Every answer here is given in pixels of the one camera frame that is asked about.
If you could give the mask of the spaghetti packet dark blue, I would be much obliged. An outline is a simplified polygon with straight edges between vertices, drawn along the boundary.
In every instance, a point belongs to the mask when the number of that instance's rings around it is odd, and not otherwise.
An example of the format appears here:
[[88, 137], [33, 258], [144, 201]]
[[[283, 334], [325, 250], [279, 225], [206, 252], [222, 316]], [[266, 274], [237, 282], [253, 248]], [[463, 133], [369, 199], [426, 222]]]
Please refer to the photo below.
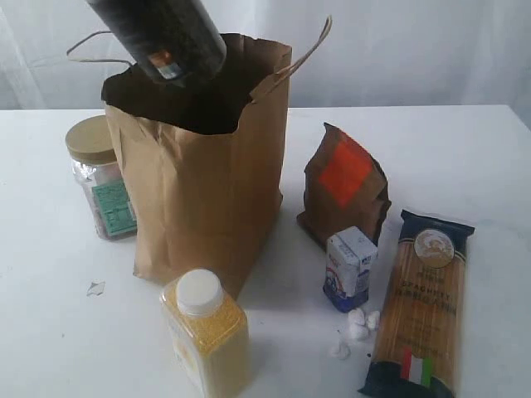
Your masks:
[[372, 360], [359, 393], [454, 397], [467, 240], [474, 227], [404, 210]]

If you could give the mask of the small white blue carton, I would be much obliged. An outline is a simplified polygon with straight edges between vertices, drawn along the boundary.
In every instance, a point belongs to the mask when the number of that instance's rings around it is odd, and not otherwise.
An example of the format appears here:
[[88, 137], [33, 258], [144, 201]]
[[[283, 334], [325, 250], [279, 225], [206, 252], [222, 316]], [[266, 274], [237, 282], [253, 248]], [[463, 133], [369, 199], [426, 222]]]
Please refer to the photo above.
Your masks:
[[378, 248], [356, 226], [330, 236], [326, 243], [324, 294], [341, 313], [368, 301], [369, 276]]

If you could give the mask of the yellow millet bottle white cap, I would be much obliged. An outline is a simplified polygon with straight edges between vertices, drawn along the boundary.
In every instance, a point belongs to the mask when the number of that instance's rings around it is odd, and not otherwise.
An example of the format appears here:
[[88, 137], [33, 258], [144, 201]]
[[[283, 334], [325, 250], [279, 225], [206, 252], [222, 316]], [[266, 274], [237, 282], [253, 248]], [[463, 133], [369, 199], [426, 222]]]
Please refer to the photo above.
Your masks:
[[208, 269], [193, 269], [160, 295], [173, 350], [203, 397], [235, 397], [250, 380], [245, 312]]

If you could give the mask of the brown pouch orange label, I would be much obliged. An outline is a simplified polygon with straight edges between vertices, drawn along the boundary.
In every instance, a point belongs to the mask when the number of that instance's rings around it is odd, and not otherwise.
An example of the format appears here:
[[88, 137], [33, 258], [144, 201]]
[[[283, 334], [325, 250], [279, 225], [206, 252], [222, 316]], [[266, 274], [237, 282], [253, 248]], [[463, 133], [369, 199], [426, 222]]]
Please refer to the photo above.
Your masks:
[[304, 168], [304, 211], [298, 224], [321, 247], [337, 232], [356, 226], [375, 245], [392, 202], [380, 164], [342, 129], [325, 134]]

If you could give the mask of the clear jar gold lid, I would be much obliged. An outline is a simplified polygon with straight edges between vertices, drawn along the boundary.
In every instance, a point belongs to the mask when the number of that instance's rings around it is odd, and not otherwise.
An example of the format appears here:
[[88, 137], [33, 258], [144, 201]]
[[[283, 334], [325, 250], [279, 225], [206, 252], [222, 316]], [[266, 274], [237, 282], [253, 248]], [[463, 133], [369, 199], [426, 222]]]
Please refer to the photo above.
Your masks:
[[119, 240], [137, 232], [137, 220], [117, 163], [107, 118], [97, 115], [66, 134], [72, 172], [82, 187], [98, 236]]

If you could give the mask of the white crumpled lump upper left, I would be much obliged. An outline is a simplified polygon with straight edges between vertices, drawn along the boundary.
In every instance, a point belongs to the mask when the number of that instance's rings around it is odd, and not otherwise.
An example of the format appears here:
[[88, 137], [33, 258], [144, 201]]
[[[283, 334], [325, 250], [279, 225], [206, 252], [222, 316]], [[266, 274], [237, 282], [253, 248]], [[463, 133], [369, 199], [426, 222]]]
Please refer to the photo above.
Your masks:
[[355, 308], [348, 312], [348, 324], [350, 326], [365, 326], [365, 313], [361, 308]]

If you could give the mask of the white crumpled lump lower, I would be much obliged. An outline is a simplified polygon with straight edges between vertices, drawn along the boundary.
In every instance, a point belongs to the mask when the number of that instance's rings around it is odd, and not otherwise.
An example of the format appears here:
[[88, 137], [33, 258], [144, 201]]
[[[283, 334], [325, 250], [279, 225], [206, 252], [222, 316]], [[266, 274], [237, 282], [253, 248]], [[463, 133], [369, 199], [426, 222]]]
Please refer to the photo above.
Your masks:
[[338, 360], [346, 360], [350, 356], [349, 345], [342, 340], [338, 340], [330, 349], [329, 356]]

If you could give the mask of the brown paper shopping bag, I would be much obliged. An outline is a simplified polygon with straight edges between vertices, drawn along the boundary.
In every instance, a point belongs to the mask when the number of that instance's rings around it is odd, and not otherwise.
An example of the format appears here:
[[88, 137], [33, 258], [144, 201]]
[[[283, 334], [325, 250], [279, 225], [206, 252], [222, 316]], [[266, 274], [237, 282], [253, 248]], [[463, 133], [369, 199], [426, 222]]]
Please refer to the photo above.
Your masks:
[[277, 219], [291, 46], [226, 33], [222, 70], [200, 90], [152, 81], [138, 66], [101, 89], [137, 218], [134, 274], [167, 284], [213, 271], [237, 296]]

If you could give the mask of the white crumpled lump middle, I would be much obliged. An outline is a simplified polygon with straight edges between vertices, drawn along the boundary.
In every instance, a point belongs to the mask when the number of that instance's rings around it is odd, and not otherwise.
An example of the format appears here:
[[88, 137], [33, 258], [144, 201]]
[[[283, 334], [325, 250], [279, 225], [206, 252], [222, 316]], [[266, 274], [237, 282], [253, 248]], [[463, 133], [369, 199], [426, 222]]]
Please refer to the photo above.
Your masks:
[[363, 341], [369, 337], [369, 329], [365, 325], [351, 323], [348, 327], [348, 338], [351, 341]]

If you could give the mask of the white crumpled lump right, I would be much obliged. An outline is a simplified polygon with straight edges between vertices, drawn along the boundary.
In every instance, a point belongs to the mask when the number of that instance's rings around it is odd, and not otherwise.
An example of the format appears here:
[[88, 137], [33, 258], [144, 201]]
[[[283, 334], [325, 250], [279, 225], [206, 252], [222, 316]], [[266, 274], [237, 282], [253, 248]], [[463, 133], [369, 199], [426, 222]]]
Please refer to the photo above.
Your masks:
[[365, 324], [369, 331], [376, 331], [379, 327], [381, 313], [377, 310], [366, 315]]

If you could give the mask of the clear plastic scrap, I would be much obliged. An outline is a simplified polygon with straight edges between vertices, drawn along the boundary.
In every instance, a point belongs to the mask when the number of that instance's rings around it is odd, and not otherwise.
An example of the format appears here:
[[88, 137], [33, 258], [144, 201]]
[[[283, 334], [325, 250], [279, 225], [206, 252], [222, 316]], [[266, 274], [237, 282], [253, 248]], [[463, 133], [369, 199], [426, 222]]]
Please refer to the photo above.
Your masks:
[[86, 296], [100, 296], [105, 291], [105, 281], [91, 282], [89, 288], [86, 291]]

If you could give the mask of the white crumpled lump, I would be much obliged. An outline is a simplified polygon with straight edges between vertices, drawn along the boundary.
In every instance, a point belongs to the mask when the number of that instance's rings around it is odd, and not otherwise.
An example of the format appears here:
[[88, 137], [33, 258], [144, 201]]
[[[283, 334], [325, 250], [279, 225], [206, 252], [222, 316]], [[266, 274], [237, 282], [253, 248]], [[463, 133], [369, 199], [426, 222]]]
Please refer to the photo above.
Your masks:
[[338, 360], [346, 360], [350, 356], [349, 345], [342, 340], [338, 340], [330, 349], [329, 356]]
[[361, 308], [355, 308], [348, 312], [348, 324], [350, 326], [365, 326], [365, 313]]
[[365, 324], [369, 331], [376, 331], [379, 327], [381, 313], [377, 310], [366, 315]]
[[369, 329], [365, 325], [351, 323], [348, 327], [348, 338], [351, 341], [363, 341], [369, 337]]

